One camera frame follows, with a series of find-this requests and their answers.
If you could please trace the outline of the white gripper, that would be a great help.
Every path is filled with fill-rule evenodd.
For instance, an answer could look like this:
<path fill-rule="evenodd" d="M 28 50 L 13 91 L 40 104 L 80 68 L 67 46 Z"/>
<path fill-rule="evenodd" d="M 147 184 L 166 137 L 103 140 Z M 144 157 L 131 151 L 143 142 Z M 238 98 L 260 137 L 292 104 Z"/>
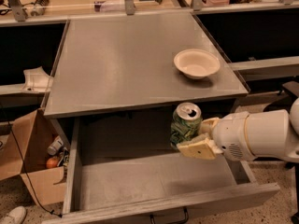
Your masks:
<path fill-rule="evenodd" d="M 188 158 L 215 160 L 223 153 L 231 161 L 253 161 L 255 156 L 246 137 L 248 116 L 249 112 L 244 111 L 229 114 L 222 119 L 204 119 L 199 128 L 201 134 L 191 141 L 177 144 L 177 148 Z"/>

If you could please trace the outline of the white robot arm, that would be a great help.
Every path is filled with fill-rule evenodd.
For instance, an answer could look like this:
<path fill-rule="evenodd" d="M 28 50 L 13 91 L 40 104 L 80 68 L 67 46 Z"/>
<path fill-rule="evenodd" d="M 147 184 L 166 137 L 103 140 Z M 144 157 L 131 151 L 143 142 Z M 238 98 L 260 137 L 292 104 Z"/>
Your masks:
<path fill-rule="evenodd" d="M 290 110 L 233 113 L 202 122 L 199 134 L 177 144 L 189 158 L 214 160 L 222 155 L 231 161 L 276 158 L 299 162 L 299 99 Z"/>

